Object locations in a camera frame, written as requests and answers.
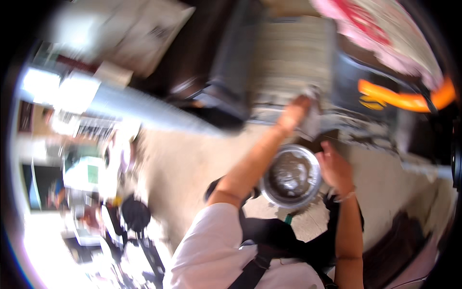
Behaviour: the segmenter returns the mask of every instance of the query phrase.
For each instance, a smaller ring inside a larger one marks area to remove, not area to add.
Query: dirt
[[[303,156],[283,153],[270,168],[269,182],[281,197],[300,197],[310,188],[310,169]]]

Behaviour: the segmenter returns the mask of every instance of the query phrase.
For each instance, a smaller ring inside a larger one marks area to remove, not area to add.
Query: finger
[[[324,152],[318,152],[315,154],[315,157],[316,159],[318,160],[319,162],[319,166],[321,167],[321,169],[324,168],[324,164],[325,164],[325,158],[324,158]]]
[[[324,150],[325,154],[332,155],[335,152],[334,148],[332,147],[332,145],[330,144],[329,141],[322,141],[321,142],[321,147]]]

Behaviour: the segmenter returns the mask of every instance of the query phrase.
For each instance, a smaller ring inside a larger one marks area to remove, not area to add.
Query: black strap
[[[271,246],[263,244],[258,244],[257,246],[258,249],[255,258],[247,263],[247,265],[242,269],[241,275],[239,275],[228,289],[254,289],[263,277],[263,274],[265,274],[266,270],[269,269],[272,259],[296,257],[285,250],[277,250]],[[330,279],[326,274],[323,272],[316,272],[327,289],[338,288],[338,286],[335,285],[332,279]]]

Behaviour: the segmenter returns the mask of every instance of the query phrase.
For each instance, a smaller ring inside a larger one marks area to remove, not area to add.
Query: bracelet
[[[341,203],[349,198],[351,198],[354,194],[355,194],[355,191],[356,191],[356,187],[353,188],[353,191],[349,192],[348,195],[346,195],[345,197],[341,198],[341,199],[335,199],[334,202],[335,203]]]

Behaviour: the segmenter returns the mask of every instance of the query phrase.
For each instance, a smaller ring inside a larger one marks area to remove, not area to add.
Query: bright light
[[[58,91],[60,80],[61,78],[57,74],[29,68],[21,88],[34,96],[35,103],[52,103]]]
[[[61,237],[58,212],[30,214],[25,219],[24,247],[43,283],[49,289],[92,289],[95,285],[77,265]]]
[[[101,81],[89,75],[72,72],[61,83],[53,107],[81,114],[90,106],[100,84]]]

